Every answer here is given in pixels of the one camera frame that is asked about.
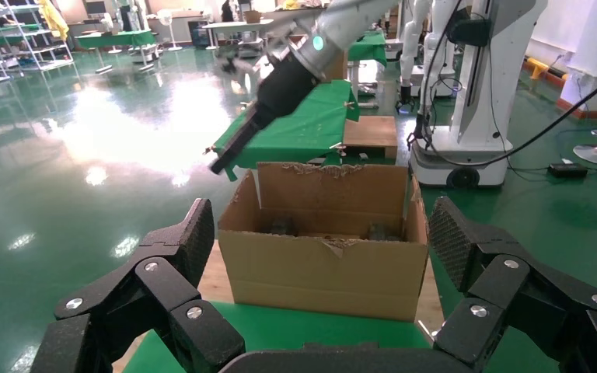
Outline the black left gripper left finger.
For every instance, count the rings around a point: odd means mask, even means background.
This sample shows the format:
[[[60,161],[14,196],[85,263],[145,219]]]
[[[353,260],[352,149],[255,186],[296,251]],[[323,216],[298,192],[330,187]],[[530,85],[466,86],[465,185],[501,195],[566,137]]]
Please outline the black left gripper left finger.
[[[215,240],[211,202],[149,232],[127,262],[61,299],[34,372],[110,372],[134,340],[154,331],[187,372],[218,372],[243,337],[198,290]]]

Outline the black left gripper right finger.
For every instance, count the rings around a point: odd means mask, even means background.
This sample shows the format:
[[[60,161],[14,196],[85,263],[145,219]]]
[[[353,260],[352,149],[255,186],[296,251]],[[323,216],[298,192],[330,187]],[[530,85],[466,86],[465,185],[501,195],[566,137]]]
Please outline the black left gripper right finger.
[[[502,228],[469,220],[447,197],[430,247],[463,295],[434,347],[482,371],[505,331],[523,332],[562,372],[597,372],[597,288],[534,258]]]

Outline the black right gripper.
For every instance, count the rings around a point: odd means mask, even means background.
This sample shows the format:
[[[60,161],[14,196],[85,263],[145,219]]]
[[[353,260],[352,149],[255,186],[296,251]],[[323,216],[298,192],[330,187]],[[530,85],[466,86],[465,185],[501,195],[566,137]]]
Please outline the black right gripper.
[[[319,83],[319,77],[306,68],[293,52],[289,52],[260,83],[252,116],[247,117],[230,138],[222,154],[210,165],[210,170],[214,174],[224,171],[258,131],[277,118],[292,114]]]

